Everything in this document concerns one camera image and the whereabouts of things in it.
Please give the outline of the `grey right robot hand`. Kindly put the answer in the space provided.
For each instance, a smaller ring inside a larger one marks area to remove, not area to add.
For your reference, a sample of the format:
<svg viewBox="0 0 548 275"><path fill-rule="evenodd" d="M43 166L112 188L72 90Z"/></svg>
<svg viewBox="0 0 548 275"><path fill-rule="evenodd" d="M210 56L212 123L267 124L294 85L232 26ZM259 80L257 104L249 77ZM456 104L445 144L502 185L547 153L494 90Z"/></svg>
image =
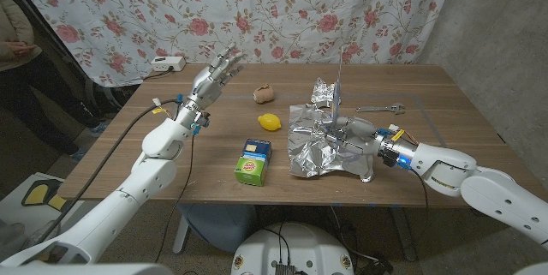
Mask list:
<svg viewBox="0 0 548 275"><path fill-rule="evenodd" d="M377 129L358 117L332 118L322 126L325 138L332 146L358 155L378 156L389 167L412 170L411 162L417 145L388 129Z"/></svg>

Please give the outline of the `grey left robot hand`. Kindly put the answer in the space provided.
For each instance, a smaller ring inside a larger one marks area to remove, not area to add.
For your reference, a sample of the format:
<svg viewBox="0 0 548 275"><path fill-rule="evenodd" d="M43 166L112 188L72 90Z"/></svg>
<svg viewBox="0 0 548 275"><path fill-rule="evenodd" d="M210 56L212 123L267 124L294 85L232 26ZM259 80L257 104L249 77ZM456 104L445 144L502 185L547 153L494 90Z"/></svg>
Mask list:
<svg viewBox="0 0 548 275"><path fill-rule="evenodd" d="M219 98L222 88L243 69L242 66L232 68L243 57L242 52L231 56L234 48L235 43L229 44L194 78L192 92L179 107L177 123L187 129L192 129L196 125L209 125L210 113L206 108Z"/></svg>

